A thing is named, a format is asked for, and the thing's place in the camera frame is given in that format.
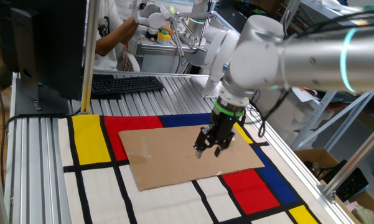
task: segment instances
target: monitor stand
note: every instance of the monitor stand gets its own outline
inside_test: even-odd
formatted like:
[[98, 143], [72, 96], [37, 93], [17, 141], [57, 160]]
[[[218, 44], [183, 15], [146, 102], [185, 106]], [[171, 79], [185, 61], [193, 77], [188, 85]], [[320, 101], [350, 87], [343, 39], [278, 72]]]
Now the monitor stand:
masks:
[[27, 94], [21, 79], [17, 78], [16, 115], [53, 116], [69, 114], [66, 98], [45, 85], [38, 85], [37, 89], [39, 92], [38, 100]]
[[[69, 114], [67, 99], [38, 81], [42, 63], [38, 67], [35, 50], [39, 48], [41, 37], [35, 35], [34, 29], [38, 27], [39, 14], [13, 8], [11, 15], [21, 77], [17, 78], [16, 115]], [[40, 75], [44, 75], [44, 69], [40, 70]]]

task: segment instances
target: person's arm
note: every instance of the person's arm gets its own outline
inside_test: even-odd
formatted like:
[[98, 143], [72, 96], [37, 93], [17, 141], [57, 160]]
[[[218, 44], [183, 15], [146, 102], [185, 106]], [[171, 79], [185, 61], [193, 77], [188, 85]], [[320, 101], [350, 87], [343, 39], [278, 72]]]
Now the person's arm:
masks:
[[133, 37], [137, 28], [138, 24], [133, 17], [130, 17], [113, 32], [97, 40], [95, 53], [101, 56], [107, 55], [119, 42], [127, 43]]

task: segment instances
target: metal table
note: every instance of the metal table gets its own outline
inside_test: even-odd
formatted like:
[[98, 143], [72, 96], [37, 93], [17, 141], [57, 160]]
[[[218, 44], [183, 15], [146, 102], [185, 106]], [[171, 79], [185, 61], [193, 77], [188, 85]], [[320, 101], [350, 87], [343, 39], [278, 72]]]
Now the metal table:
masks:
[[[147, 73], [114, 72], [117, 77]], [[91, 100], [91, 113], [107, 116], [149, 116], [209, 113], [213, 100], [205, 100], [190, 84], [190, 75], [150, 73], [165, 89], [122, 95], [121, 100]], [[15, 84], [10, 116], [15, 115]], [[69, 101], [72, 111], [80, 107]], [[267, 125], [264, 138], [285, 160], [336, 223], [352, 223], [346, 213], [320, 192], [319, 182], [285, 142]], [[9, 125], [4, 203], [10, 223], [71, 223], [60, 158], [57, 118], [20, 118]]]

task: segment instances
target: keyboard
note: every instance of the keyboard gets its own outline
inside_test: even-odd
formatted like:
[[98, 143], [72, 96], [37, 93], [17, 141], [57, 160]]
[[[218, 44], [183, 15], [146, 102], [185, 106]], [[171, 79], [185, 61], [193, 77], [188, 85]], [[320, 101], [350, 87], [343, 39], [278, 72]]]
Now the keyboard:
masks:
[[91, 92], [95, 95], [104, 95], [161, 89], [163, 89], [163, 84], [156, 77], [132, 77], [114, 78], [111, 80], [93, 80]]

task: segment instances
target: computer monitor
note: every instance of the computer monitor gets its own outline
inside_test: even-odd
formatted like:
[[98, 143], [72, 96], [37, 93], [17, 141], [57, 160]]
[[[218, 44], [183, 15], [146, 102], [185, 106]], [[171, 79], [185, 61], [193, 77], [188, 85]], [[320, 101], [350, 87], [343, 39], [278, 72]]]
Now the computer monitor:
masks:
[[17, 114], [67, 114], [83, 76], [86, 0], [0, 0], [4, 64], [20, 73]]

